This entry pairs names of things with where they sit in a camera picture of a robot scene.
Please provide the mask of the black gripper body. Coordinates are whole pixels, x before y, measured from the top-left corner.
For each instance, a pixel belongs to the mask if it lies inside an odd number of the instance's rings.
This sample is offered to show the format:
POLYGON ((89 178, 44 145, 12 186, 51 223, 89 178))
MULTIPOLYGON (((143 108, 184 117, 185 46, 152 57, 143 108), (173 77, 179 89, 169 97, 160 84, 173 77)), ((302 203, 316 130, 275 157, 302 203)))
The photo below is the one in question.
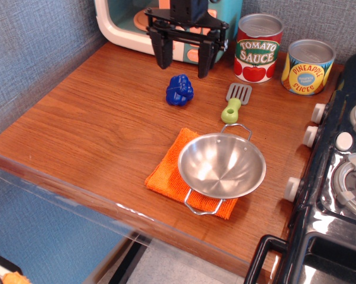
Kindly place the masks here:
POLYGON ((228 48, 225 34, 229 24, 208 12, 208 1, 170 1, 169 8, 147 8, 145 15, 147 34, 157 51, 173 41, 199 45, 207 40, 222 51, 228 48))

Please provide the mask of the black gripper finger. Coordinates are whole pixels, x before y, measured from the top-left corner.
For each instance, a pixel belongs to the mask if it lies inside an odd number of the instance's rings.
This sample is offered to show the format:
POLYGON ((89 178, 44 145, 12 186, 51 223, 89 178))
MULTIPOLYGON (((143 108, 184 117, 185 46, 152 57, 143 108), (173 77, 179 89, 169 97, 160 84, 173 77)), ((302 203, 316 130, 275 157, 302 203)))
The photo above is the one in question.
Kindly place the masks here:
POLYGON ((200 43, 198 55, 198 77, 205 78, 213 68, 215 59, 219 51, 219 44, 216 41, 205 40, 200 43))
POLYGON ((173 40, 164 31, 149 29, 154 55, 160 68, 166 69, 173 61, 173 40))

